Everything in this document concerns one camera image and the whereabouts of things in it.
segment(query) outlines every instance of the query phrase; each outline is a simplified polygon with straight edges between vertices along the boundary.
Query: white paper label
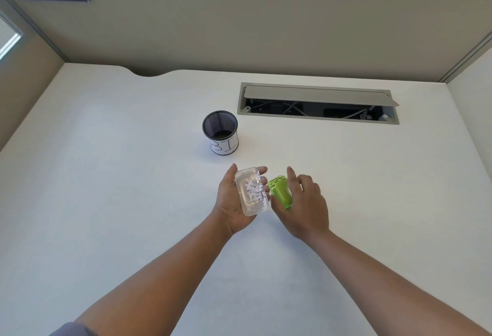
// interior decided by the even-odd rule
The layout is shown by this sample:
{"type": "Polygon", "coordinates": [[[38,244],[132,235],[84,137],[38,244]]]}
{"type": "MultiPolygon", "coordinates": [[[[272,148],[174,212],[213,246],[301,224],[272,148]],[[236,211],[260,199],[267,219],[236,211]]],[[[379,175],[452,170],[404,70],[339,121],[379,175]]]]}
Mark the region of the white paper label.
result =
{"type": "Polygon", "coordinates": [[[238,132],[236,131],[230,138],[226,140],[209,139],[212,151],[219,155],[228,155],[236,150],[239,145],[238,132]]]}

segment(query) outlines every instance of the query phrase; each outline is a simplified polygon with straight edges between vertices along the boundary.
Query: gray flap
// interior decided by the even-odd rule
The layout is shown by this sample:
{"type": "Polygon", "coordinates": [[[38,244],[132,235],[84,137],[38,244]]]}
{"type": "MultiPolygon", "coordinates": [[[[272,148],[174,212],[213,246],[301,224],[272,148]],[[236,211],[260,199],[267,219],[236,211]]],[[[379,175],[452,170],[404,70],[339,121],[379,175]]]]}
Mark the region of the gray flap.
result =
{"type": "Polygon", "coordinates": [[[399,105],[386,92],[334,87],[286,87],[249,84],[246,86],[244,96],[249,99],[289,100],[293,102],[384,107],[397,107],[399,105]]]}

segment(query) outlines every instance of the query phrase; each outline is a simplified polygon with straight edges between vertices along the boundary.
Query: clear plastic container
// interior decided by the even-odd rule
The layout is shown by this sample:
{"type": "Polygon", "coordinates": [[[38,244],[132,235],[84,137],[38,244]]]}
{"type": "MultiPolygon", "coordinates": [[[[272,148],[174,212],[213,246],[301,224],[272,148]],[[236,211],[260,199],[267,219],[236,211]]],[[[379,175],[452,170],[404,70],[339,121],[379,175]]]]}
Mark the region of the clear plastic container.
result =
{"type": "Polygon", "coordinates": [[[257,215],[261,211],[268,210],[267,193],[257,168],[240,170],[236,173],[235,179],[245,216],[257,215]]]}

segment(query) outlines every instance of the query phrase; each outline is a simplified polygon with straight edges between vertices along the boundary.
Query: green object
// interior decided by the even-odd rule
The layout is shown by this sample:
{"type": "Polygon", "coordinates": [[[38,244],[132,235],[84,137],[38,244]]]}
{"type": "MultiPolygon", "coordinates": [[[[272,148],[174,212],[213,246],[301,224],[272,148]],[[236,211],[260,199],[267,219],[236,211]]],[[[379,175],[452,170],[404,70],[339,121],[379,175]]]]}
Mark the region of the green object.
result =
{"type": "Polygon", "coordinates": [[[283,207],[289,209],[292,205],[292,195],[290,194],[289,187],[287,186],[287,178],[284,176],[278,176],[268,182],[268,187],[270,187],[270,192],[274,194],[283,207]]]}

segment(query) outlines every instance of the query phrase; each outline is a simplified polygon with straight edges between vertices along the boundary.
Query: sleeve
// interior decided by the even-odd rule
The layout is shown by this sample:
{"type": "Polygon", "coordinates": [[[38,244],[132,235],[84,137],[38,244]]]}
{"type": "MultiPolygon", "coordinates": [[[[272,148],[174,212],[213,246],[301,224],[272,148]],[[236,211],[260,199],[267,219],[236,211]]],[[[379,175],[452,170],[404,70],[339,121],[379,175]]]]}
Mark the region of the sleeve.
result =
{"type": "Polygon", "coordinates": [[[62,327],[54,331],[50,336],[97,336],[82,323],[65,323],[62,327]]]}

